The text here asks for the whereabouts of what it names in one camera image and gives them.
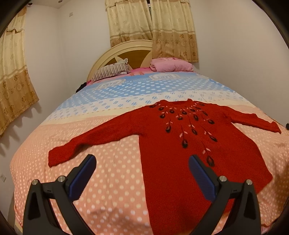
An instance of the wall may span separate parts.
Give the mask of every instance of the wall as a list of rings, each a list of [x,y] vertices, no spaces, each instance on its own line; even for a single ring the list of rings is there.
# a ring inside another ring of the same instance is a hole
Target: wall
[[[200,71],[232,88],[282,125],[289,122],[289,50],[266,13],[251,0],[191,2]],[[211,66],[212,59],[212,67],[202,66],[203,61]]]
[[[66,75],[71,92],[75,92],[86,82],[96,60],[110,48],[107,14],[104,1],[96,0],[71,0],[59,11]]]
[[[33,5],[27,9],[25,58],[39,102],[17,118],[0,138],[0,210],[8,216],[14,191],[10,161],[28,135],[70,96],[60,54],[58,9]]]

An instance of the sweater sleeve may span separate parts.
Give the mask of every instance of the sweater sleeve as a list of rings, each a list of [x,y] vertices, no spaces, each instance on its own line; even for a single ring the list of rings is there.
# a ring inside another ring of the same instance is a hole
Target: sweater sleeve
[[[105,144],[130,135],[145,135],[145,107],[115,117],[48,153],[49,167],[73,158],[84,145]]]
[[[227,106],[222,106],[222,109],[231,119],[232,123],[240,123],[246,126],[257,127],[271,132],[279,132],[281,134],[280,128],[276,122],[269,123],[264,119],[258,118],[255,113],[241,113]]]

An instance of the headboard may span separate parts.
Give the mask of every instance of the headboard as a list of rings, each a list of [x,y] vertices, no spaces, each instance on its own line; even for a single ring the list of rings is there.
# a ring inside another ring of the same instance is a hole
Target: headboard
[[[93,65],[87,81],[91,80],[95,72],[106,65],[114,64],[128,58],[130,69],[149,67],[152,60],[151,40],[132,40],[118,44],[105,52]]]

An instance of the ceiling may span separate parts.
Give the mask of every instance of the ceiling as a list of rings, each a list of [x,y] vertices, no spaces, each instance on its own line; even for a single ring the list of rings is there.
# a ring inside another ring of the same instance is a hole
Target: ceiling
[[[37,5],[60,8],[70,0],[63,0],[61,3],[58,3],[58,1],[59,0],[32,0],[31,2]]]

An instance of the folded pink blanket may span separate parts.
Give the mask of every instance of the folded pink blanket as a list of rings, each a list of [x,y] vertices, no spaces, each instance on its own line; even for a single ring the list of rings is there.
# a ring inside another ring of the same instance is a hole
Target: folded pink blanket
[[[151,61],[150,68],[154,72],[193,72],[193,65],[177,58],[158,58]]]

